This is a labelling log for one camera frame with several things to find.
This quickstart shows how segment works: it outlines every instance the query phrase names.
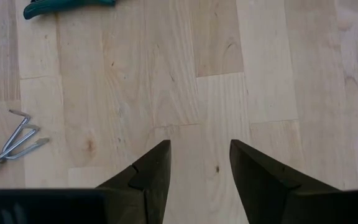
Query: green tool handle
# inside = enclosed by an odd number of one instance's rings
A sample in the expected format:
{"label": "green tool handle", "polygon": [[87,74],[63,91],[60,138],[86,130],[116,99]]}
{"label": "green tool handle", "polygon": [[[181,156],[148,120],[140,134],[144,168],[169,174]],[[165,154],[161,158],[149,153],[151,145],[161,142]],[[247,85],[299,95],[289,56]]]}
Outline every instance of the green tool handle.
{"label": "green tool handle", "polygon": [[89,4],[113,6],[116,0],[36,0],[23,12],[24,19],[31,19],[41,14],[64,11]]}

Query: green gardening tool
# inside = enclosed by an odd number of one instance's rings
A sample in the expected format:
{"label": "green gardening tool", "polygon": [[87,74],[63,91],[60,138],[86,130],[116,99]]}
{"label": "green gardening tool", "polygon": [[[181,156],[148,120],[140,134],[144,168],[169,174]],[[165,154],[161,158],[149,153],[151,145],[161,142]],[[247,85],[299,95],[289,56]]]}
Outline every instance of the green gardening tool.
{"label": "green gardening tool", "polygon": [[31,0],[24,9],[24,19],[31,19],[41,14],[73,9],[80,6],[99,4],[113,6],[116,0]]}

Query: metal prong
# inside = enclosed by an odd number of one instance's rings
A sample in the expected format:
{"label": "metal prong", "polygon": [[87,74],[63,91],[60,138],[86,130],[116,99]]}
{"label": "metal prong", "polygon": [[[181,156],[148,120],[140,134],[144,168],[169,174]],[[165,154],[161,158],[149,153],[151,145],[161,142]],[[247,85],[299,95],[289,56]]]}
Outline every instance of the metal prong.
{"label": "metal prong", "polygon": [[15,148],[19,147],[26,140],[30,139],[33,135],[35,135],[39,131],[39,127],[33,124],[25,124],[22,125],[22,129],[31,129],[23,138],[19,139],[15,144],[5,150],[0,154],[0,159],[6,159],[10,152],[12,152]]}
{"label": "metal prong", "polygon": [[22,116],[24,118],[23,118],[22,122],[19,124],[19,126],[16,128],[16,130],[13,132],[11,137],[6,141],[4,147],[2,148],[2,152],[5,152],[11,146],[12,142],[16,140],[17,136],[22,131],[23,125],[27,124],[31,119],[30,115],[23,113],[21,111],[9,110],[9,112],[12,114]]}
{"label": "metal prong", "polygon": [[36,149],[38,149],[39,147],[43,146],[44,144],[49,142],[49,138],[42,138],[42,139],[38,139],[34,144],[32,144],[31,146],[25,148],[23,151],[13,155],[13,156],[6,156],[5,159],[17,159],[20,156],[24,156]]}

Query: wooden floor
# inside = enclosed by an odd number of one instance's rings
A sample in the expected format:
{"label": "wooden floor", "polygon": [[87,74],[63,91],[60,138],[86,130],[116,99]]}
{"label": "wooden floor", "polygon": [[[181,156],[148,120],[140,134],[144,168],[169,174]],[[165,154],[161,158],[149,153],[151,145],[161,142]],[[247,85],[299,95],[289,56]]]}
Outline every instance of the wooden floor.
{"label": "wooden floor", "polygon": [[358,188],[358,1],[120,0],[25,21],[0,0],[0,187],[94,187],[172,140],[165,223],[245,223],[229,141]]}

